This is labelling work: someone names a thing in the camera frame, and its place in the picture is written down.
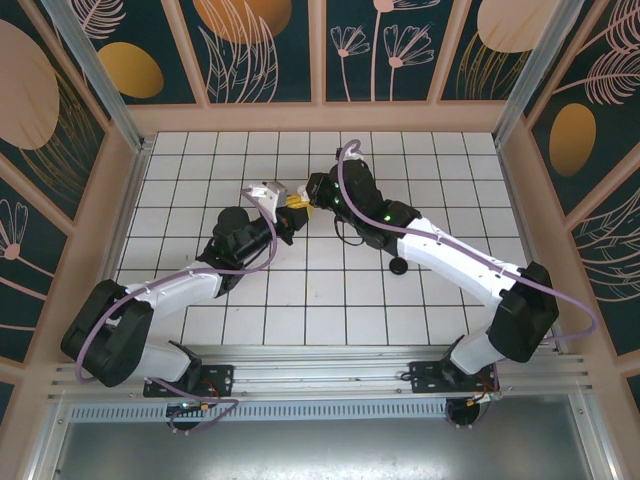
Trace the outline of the galvanised metal sheet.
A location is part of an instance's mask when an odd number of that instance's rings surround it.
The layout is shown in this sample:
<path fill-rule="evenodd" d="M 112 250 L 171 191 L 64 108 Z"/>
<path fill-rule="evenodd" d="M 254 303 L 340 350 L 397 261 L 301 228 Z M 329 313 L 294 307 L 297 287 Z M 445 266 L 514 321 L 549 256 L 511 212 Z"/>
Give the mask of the galvanised metal sheet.
<path fill-rule="evenodd" d="M 581 397 L 508 398 L 472 426 L 431 415 L 286 418 L 246 404 L 195 435 L 64 405 L 29 480 L 619 480 Z"/>

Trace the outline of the aluminium side rail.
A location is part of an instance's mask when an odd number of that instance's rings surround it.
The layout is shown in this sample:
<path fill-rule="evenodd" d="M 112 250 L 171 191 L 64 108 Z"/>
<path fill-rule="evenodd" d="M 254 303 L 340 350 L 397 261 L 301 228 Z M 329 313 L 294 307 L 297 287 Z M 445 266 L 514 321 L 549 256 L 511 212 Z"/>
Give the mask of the aluminium side rail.
<path fill-rule="evenodd" d="M 120 265 L 124 252 L 128 230 L 134 216 L 137 198 L 142 188 L 146 168 L 148 167 L 152 143 L 150 138 L 143 138 L 134 153 L 131 168 L 124 184 L 123 195 L 116 212 L 110 243 L 104 255 L 96 280 L 112 279 Z"/>

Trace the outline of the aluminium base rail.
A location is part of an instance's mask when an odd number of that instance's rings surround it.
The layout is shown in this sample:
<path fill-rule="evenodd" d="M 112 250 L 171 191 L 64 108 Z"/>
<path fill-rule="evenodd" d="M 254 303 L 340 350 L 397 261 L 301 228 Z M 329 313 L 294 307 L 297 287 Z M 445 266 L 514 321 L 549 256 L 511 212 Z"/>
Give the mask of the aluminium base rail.
<path fill-rule="evenodd" d="M 334 400 L 405 398 L 414 394 L 400 374 L 415 361 L 438 361 L 444 353 L 431 346 L 211 346 L 191 349 L 202 365 L 233 365 L 231 397 L 242 400 Z M 588 393 L 592 382 L 579 355 L 539 349 L 526 363 L 502 360 L 495 366 L 500 390 L 491 397 Z M 46 388 L 49 399 L 140 399 L 150 383 L 133 378 L 105 387 L 97 380 L 81 383 L 75 366 L 54 366 Z M 417 394 L 434 398 L 469 398 L 465 394 Z"/>

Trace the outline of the aluminium corner post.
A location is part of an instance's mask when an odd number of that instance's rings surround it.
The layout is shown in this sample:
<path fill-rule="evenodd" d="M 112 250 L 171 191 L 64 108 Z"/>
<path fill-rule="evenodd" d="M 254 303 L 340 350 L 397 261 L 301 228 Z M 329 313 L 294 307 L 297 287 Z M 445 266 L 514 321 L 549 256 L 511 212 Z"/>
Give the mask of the aluminium corner post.
<path fill-rule="evenodd" d="M 136 152 L 142 151 L 145 137 L 137 128 L 93 44 L 77 21 L 72 7 L 66 0 L 41 1 L 127 144 Z"/>
<path fill-rule="evenodd" d="M 558 55 L 565 38 L 575 24 L 584 0 L 559 0 L 547 25 L 528 57 L 492 132 L 494 146 L 500 151 L 520 120 L 524 108 Z"/>

